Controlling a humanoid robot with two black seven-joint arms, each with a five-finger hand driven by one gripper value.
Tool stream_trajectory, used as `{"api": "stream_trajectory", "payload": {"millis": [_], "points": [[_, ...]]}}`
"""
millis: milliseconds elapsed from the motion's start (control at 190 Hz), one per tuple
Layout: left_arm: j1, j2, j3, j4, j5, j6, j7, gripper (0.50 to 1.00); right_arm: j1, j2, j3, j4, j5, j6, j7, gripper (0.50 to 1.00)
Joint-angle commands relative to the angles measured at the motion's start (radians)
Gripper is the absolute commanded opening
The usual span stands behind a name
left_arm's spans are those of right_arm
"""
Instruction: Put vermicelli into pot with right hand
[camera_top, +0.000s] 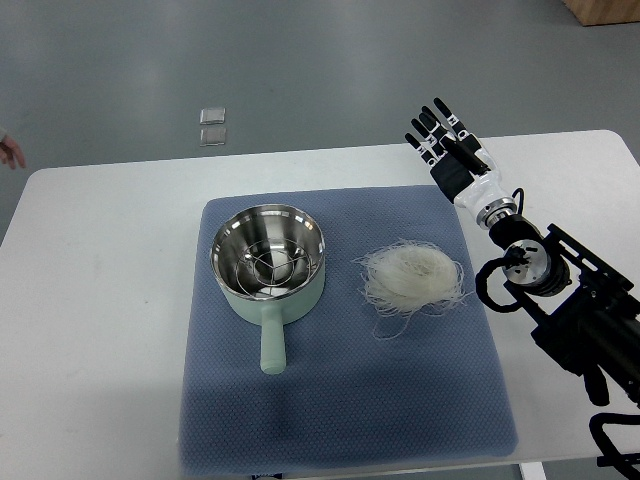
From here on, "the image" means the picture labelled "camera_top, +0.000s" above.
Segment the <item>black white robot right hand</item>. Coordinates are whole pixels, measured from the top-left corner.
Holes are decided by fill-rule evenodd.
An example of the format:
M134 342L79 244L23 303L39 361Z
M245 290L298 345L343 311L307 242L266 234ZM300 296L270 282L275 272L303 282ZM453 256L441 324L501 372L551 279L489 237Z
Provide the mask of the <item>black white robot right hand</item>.
M502 175L486 147L443 100L436 97L433 103L411 120L415 132L406 133L405 140L446 199L485 230L519 214L521 205L502 188Z

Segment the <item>bystander hand at edge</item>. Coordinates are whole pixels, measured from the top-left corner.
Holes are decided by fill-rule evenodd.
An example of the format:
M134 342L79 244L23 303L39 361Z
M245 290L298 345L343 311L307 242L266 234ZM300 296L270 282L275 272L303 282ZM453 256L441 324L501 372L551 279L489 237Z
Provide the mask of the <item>bystander hand at edge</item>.
M10 135L4 135L1 139L1 163L10 169L24 169L26 167L25 155L20 144Z

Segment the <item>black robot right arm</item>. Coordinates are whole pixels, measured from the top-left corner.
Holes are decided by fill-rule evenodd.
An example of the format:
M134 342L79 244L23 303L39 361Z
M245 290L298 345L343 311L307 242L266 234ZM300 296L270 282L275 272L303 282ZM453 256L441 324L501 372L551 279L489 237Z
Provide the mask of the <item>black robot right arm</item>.
M540 233L523 207L518 188L483 220L503 253L476 274L478 298L494 312L524 310L536 324L535 344L582 379L593 405L609 405L609 380L638 403L639 301L633 283L558 226Z

